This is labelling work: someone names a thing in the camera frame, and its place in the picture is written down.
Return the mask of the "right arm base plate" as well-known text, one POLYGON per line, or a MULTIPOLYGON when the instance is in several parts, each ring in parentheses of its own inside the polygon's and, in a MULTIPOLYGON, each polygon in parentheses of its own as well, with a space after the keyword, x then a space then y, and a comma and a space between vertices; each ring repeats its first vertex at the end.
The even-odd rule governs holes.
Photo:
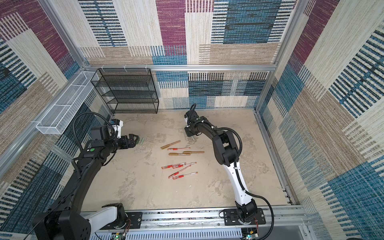
POLYGON ((261 208, 258 208, 257 213, 245 222, 240 220, 236 209, 224 209, 219 212, 219 217, 224 220, 226 226, 266 224, 265 214, 261 208))

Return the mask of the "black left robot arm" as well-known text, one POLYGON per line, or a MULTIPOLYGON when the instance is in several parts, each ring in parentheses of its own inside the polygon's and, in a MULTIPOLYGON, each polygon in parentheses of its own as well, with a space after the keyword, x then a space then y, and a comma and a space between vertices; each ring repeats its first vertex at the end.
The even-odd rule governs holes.
POLYGON ((105 125, 92 128, 91 139, 82 145, 80 153, 71 163, 74 172, 46 213, 33 219, 32 231, 39 240, 88 240, 105 226, 123 229, 128 216, 123 204, 104 205, 99 211, 84 218, 81 208, 97 173, 111 162, 118 150, 131 149, 140 138, 122 135, 124 123, 112 119, 105 125))

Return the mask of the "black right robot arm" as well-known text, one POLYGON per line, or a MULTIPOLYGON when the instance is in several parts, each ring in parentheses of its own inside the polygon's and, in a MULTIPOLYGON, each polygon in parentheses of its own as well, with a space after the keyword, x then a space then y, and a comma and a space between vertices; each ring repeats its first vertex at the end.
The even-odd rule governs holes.
POLYGON ((271 204, 263 196, 250 193, 242 175, 239 160, 243 151, 243 142, 240 135, 231 128, 214 126, 206 117, 200 117, 195 108, 196 104, 192 104, 185 113, 186 135, 192 137, 204 134, 212 141, 215 158, 225 168, 232 184, 239 220, 246 224, 261 215, 255 201, 257 198, 267 204, 271 212, 271 226, 273 226, 275 216, 271 204))

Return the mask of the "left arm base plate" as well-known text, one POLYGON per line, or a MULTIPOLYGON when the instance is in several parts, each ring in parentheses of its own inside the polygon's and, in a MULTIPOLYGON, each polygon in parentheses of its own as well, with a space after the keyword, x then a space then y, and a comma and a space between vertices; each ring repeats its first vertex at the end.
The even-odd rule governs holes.
POLYGON ((142 224, 143 212, 126 212, 127 221, 122 227, 114 227, 108 224, 101 228, 101 230, 126 230, 126 229, 140 229, 142 224))

